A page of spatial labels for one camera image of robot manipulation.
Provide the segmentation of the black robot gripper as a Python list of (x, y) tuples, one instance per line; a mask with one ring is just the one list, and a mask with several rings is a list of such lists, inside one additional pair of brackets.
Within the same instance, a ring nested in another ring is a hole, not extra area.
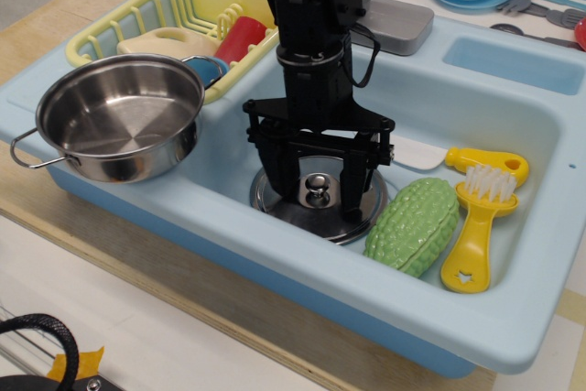
[(361, 82), (353, 78), (350, 56), (321, 60), (279, 56), (286, 96), (249, 100), (248, 140), (256, 145), (271, 188), (289, 197), (299, 179), (298, 156), (337, 152), (342, 217), (358, 219), (363, 194), (370, 185), (370, 167), (388, 165), (393, 158), (390, 133), (395, 122), (367, 110), (353, 98), (353, 89), (370, 80), (369, 65)]

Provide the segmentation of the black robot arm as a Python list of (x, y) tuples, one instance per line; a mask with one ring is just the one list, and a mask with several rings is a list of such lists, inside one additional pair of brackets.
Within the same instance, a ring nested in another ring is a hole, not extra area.
[(363, 108), (353, 91), (370, 81), (353, 77), (352, 32), (372, 38), (359, 24), (364, 0), (267, 0), (278, 28), (277, 60), (283, 98), (243, 106), (271, 188), (290, 199), (298, 189), (299, 161), (308, 156), (342, 160), (342, 216), (358, 215), (374, 171), (393, 158), (393, 120)]

